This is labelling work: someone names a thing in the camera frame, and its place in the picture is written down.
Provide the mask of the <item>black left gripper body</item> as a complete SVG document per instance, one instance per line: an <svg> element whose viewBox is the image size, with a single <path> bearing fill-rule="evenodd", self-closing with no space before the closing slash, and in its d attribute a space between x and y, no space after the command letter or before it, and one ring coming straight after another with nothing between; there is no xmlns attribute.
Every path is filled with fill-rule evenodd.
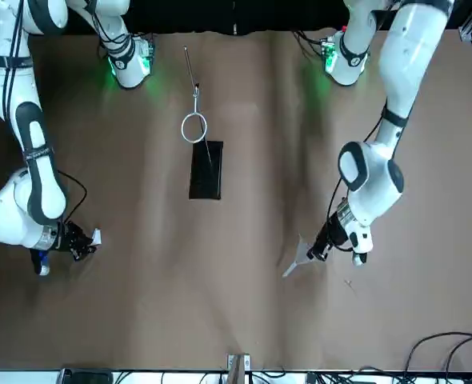
<svg viewBox="0 0 472 384"><path fill-rule="evenodd" d="M347 234L342 227L337 214L332 214L318 234L319 245L343 245L347 241Z"/></svg>

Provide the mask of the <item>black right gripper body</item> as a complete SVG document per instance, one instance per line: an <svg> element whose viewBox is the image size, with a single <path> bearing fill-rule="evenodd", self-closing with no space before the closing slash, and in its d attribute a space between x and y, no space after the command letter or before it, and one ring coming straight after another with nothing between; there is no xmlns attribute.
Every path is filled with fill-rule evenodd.
<svg viewBox="0 0 472 384"><path fill-rule="evenodd" d="M78 251L81 234L82 229L74 222L60 222L55 249L61 252L76 253Z"/></svg>

